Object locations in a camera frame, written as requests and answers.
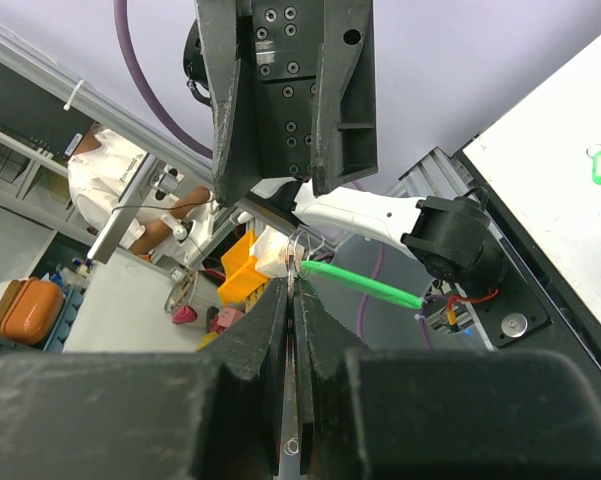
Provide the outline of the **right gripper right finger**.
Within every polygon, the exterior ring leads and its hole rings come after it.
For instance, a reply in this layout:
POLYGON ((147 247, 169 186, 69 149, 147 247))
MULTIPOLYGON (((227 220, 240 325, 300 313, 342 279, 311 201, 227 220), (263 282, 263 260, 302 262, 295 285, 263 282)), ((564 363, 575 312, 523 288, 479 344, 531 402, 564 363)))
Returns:
POLYGON ((293 295, 310 479, 601 479, 601 401, 551 351, 372 350, 293 295))

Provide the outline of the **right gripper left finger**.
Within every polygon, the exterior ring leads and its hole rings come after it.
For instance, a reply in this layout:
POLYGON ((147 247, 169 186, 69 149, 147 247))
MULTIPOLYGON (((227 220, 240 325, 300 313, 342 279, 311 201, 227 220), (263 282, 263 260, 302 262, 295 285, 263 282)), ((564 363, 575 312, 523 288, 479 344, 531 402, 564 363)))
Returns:
POLYGON ((193 353, 0 357, 0 479, 269 479, 287 285, 193 353))

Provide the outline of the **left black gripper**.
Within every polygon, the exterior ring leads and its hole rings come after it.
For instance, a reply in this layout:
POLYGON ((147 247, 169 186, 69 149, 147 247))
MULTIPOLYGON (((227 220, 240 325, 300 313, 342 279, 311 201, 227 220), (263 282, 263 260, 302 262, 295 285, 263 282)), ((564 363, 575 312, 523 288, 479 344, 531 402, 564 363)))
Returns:
POLYGON ((221 205, 261 179, 311 174, 322 196, 378 171, 371 1, 207 0, 196 14, 221 205))

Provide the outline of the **silver key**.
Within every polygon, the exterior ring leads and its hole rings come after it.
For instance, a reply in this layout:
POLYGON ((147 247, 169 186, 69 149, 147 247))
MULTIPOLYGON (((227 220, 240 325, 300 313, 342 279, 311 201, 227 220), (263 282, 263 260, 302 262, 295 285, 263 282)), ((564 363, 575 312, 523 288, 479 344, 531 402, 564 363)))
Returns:
POLYGON ((294 293, 295 293, 295 277, 296 277, 296 262, 294 254, 288 254, 286 258, 287 266, 287 367, 289 370, 289 395, 293 404, 293 419, 295 421, 296 433, 284 444, 283 450, 289 456, 296 456, 301 459, 302 452, 302 430, 303 430, 303 413, 302 413, 302 398, 298 385, 298 354, 296 346, 296 332, 294 320, 294 293))

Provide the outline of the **metal keyring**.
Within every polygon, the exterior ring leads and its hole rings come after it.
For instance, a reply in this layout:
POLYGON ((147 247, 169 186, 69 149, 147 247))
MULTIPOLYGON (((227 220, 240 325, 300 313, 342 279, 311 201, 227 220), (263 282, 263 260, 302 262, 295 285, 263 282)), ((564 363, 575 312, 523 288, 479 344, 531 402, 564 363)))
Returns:
POLYGON ((285 260, 288 267, 299 269, 302 262, 311 253, 310 236, 306 229, 298 228, 287 240, 285 260))

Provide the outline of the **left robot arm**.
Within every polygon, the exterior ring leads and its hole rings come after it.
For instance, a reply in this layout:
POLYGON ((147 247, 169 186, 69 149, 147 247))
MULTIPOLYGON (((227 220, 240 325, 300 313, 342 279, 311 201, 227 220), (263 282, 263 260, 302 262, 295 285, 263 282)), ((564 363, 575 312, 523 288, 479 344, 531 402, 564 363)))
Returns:
POLYGON ((378 170, 371 2, 200 1, 183 69, 207 92, 219 203, 281 198, 297 222, 389 245, 472 297, 501 286, 482 201, 350 188, 378 170))

